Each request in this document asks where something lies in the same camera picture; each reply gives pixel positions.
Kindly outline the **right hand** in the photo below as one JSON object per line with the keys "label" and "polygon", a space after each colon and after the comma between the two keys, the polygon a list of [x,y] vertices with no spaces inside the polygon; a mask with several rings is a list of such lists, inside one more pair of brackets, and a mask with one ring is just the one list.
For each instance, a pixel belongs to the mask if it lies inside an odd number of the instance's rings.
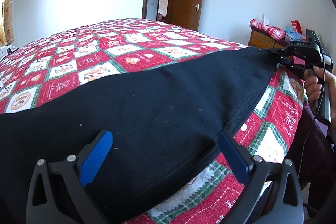
{"label": "right hand", "polygon": [[309,105],[312,109],[314,109],[314,102],[320,97],[322,93],[322,85],[318,83],[318,79],[323,79],[323,75],[325,75],[325,81],[329,85],[330,93],[331,124],[335,124],[335,75],[328,71],[326,71],[324,74],[323,69],[316,66],[313,67],[313,70],[316,76],[311,76],[308,70],[306,70],[304,73],[304,87],[308,96]]}

